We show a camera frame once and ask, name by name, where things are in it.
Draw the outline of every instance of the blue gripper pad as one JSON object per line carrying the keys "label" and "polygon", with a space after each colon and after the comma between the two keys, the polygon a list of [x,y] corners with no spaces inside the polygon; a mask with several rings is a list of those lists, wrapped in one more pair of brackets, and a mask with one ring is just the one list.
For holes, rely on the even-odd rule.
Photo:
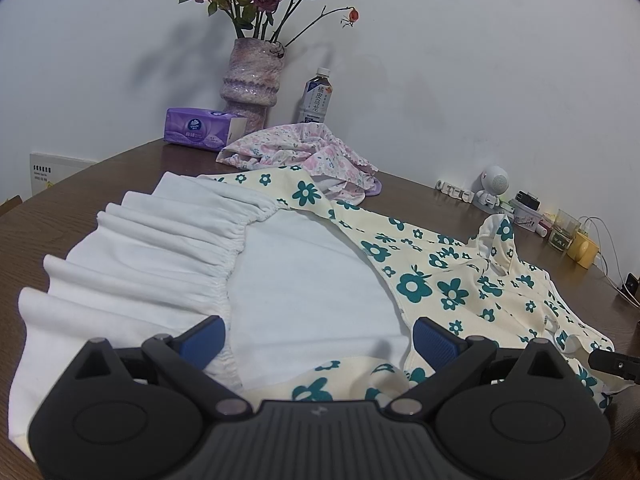
{"label": "blue gripper pad", "polygon": [[468,348],[464,339],[421,317],[414,324],[414,348],[436,372]]}
{"label": "blue gripper pad", "polygon": [[170,346],[199,370],[213,361],[225,345],[225,322],[219,316],[209,316],[182,335]]}

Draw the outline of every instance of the small box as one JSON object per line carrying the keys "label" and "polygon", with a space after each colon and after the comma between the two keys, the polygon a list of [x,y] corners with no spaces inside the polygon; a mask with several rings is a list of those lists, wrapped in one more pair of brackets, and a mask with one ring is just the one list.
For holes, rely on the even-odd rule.
{"label": "small box", "polygon": [[164,140],[218,152],[244,135],[246,117],[202,108],[169,108]]}
{"label": "small box", "polygon": [[527,231],[535,232],[542,218],[542,213],[533,211],[533,209],[518,202],[514,198],[509,200],[509,204],[513,207],[513,223],[524,227]]}

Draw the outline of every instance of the wooden table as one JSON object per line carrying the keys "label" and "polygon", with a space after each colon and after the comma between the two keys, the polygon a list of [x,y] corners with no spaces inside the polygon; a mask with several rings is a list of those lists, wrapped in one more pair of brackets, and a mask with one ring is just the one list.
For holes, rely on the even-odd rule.
{"label": "wooden table", "polygon": [[[21,288],[47,290],[42,268],[45,254],[65,258],[71,247],[97,227],[96,213],[109,202],[120,203],[126,191],[152,192],[165,171],[192,176],[235,171],[215,159],[214,153],[155,140],[63,180],[0,218],[0,479],[40,478],[35,466],[6,437],[9,388],[25,339],[17,311]],[[487,216],[429,187],[384,173],[378,177],[382,194],[363,203],[377,213],[459,240],[476,234]],[[523,229],[516,228],[515,240],[518,254],[548,270],[565,302],[585,323],[611,338],[616,350],[640,355],[636,332],[640,311],[622,300],[596,267],[583,269]],[[640,428],[634,423],[639,405],[640,388],[630,388],[616,396],[607,410],[615,440],[597,478],[640,478],[633,476],[638,471],[635,452],[640,450],[636,444]],[[624,469],[614,472],[614,464],[623,464]]]}

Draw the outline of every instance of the pink floral fabric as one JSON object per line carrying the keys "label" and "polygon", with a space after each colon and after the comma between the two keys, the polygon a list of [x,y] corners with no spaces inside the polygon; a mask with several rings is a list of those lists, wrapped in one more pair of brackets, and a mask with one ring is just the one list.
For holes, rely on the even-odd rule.
{"label": "pink floral fabric", "polygon": [[299,165],[330,200],[357,205],[376,187],[378,170],[321,123],[285,124],[232,142],[216,159],[241,170]]}

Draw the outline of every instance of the plastic bottle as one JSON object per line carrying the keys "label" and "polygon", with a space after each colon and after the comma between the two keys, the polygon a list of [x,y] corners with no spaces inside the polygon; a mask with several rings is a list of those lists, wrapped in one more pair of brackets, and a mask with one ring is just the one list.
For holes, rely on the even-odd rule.
{"label": "plastic bottle", "polygon": [[330,72],[328,68],[320,67],[316,71],[316,77],[306,82],[299,123],[324,123],[333,91],[327,79]]}

